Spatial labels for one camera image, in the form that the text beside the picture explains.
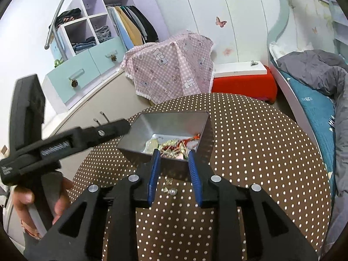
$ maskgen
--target black gripper frame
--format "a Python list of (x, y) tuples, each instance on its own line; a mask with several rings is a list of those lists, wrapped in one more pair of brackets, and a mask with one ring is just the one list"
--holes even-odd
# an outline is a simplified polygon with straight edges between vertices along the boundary
[(135, 208), (152, 205), (160, 163), (156, 149), (150, 162), (116, 185), (89, 186), (30, 250), (28, 261), (101, 261), (106, 226), (105, 260), (138, 261)]
[(214, 182), (211, 167), (194, 150), (190, 154), (201, 183), (201, 208), (216, 209), (211, 260), (242, 260), (237, 207), (243, 215), (248, 261), (318, 260), (297, 226), (260, 186), (235, 186), (217, 176)]

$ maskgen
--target pink butterfly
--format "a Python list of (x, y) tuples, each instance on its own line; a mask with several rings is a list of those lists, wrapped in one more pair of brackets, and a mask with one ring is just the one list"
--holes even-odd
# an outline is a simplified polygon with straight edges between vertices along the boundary
[(226, 49), (224, 50), (223, 54), (224, 54), (225, 56), (229, 56), (232, 52), (233, 52), (232, 49), (226, 48)]
[(220, 25), (220, 27), (224, 27), (227, 22), (221, 22), (218, 17), (216, 17), (216, 25)]

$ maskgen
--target human hand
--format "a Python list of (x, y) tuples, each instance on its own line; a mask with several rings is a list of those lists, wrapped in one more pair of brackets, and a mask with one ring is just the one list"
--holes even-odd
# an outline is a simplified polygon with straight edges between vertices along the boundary
[[(57, 222), (57, 220), (60, 218), (63, 212), (67, 208), (69, 208), (70, 199), (67, 194), (67, 190), (71, 189), (72, 187), (73, 187), (73, 183), (64, 177), (62, 180), (62, 188), (60, 192), (60, 197), (54, 207), (54, 211), (56, 215), (53, 218), (52, 224), (55, 224), (55, 222)], [(15, 207), (15, 210), (18, 216), (22, 220), (22, 223), (25, 229), (28, 232), (30, 232), (32, 235), (37, 236), (36, 226), (30, 217), (28, 207), (27, 207), (28, 204), (33, 204), (34, 200), (35, 200), (35, 197), (31, 190), (22, 186), (16, 186), (13, 192), (13, 206)]]

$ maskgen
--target pink bear print cloth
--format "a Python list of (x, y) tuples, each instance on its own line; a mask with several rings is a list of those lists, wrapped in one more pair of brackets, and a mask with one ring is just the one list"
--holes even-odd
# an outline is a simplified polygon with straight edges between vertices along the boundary
[(126, 52), (121, 67), (134, 81), (136, 94), (158, 104), (182, 96), (210, 93), (213, 42), (197, 33), (146, 43)]

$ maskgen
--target brown polka dot tablecloth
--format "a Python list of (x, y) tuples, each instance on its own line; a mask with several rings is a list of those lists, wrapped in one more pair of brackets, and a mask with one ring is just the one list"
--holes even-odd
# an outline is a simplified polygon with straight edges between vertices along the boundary
[[(170, 100), (142, 113), (191, 110), (210, 112), (215, 136), (210, 165), (215, 174), (238, 186), (261, 185), (319, 250), (330, 220), (330, 187), (315, 145), (299, 126), (266, 103), (220, 93)], [(110, 186), (135, 172), (117, 150), (118, 141), (101, 144), (86, 157), (74, 178), (72, 200), (90, 184)], [(177, 194), (163, 192), (165, 187)], [(150, 209), (137, 209), (136, 218), (139, 260), (211, 259), (214, 210), (198, 208), (191, 183), (160, 177), (155, 202)], [(104, 259), (107, 237), (106, 227)]]

